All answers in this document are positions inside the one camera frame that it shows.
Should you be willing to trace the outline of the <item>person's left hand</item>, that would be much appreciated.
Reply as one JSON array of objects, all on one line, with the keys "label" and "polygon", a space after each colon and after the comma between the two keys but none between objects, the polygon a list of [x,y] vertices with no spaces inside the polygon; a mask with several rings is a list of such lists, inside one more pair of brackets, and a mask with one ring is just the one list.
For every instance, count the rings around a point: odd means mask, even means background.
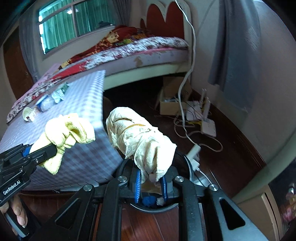
[{"label": "person's left hand", "polygon": [[6,202],[3,206],[1,206],[1,213],[5,214],[8,211],[9,207],[16,215],[16,219],[19,225],[25,228],[28,223],[28,218],[18,194],[16,194],[10,201]]}]

